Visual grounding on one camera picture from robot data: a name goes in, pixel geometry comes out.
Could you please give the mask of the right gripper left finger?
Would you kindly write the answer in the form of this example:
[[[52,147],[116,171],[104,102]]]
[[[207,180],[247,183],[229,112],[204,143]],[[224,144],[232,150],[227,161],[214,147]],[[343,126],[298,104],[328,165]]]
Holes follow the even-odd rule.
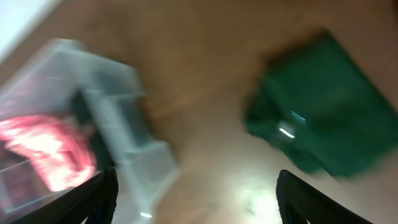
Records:
[[[12,224],[111,224],[118,192],[116,169],[109,168]]]

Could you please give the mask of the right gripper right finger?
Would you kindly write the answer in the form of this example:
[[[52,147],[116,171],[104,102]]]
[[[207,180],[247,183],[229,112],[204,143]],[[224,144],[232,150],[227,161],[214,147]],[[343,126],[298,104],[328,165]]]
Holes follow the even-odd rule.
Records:
[[[283,224],[371,224],[287,170],[275,192]]]

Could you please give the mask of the pink shirt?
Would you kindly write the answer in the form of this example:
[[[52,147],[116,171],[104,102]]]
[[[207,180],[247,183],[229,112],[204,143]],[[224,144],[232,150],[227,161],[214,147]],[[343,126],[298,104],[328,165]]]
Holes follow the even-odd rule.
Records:
[[[24,156],[49,190],[77,187],[96,170],[96,158],[80,130],[43,114],[1,121],[1,139],[11,152]]]

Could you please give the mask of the dark green garment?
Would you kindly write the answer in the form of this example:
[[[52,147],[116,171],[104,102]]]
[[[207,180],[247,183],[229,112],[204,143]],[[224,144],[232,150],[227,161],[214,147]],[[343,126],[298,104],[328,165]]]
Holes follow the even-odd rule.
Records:
[[[397,113],[327,32],[277,58],[243,119],[300,170],[352,177],[397,148]]]

